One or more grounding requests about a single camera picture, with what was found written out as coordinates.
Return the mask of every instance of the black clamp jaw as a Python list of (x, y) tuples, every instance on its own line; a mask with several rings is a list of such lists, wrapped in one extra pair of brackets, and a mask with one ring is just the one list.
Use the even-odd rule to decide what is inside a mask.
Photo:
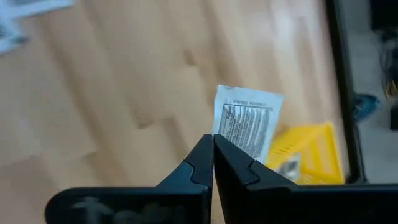
[(397, 185), (299, 186), (223, 136), (206, 134), (158, 186), (68, 189), (48, 202), (45, 219), (48, 224), (210, 223), (213, 165), (227, 224), (395, 218)]

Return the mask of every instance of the wood grain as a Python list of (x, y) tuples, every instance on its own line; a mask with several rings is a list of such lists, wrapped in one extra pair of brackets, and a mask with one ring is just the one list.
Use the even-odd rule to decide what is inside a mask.
[(211, 131), (217, 84), (283, 94), (277, 133), (331, 121), (349, 174), (323, 1), (84, 0), (20, 23), (30, 41), (0, 57), (5, 223), (43, 223), (69, 187), (158, 184)]

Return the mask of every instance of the yellow plastic basket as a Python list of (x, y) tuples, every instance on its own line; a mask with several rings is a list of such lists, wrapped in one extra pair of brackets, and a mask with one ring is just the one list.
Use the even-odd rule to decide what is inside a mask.
[(300, 185), (343, 184), (331, 123), (294, 127), (272, 143), (266, 166)]

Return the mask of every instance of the small white label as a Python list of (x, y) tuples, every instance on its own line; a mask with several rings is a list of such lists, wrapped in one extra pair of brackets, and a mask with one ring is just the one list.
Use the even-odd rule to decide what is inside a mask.
[(212, 133), (264, 162), (282, 103), (283, 96), (275, 93), (218, 85)]

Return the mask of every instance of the blue object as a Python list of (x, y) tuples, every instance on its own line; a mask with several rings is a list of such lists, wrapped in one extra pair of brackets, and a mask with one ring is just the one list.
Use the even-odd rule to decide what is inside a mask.
[(356, 122), (360, 122), (380, 107), (380, 100), (372, 95), (355, 94), (354, 118)]

